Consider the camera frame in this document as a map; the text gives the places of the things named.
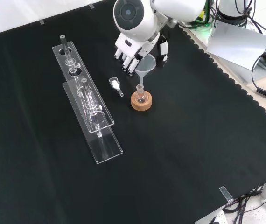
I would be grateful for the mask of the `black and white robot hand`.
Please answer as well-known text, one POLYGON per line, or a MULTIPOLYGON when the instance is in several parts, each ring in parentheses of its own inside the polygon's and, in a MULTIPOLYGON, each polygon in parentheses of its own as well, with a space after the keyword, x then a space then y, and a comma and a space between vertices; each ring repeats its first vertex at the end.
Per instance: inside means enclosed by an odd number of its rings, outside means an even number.
POLYGON ((116 40, 117 50, 114 58, 122 63, 122 70, 133 75, 141 60, 154 52, 154 57, 160 67, 164 66, 168 59, 168 40, 164 35, 158 34, 152 41, 138 42, 121 33, 116 40))

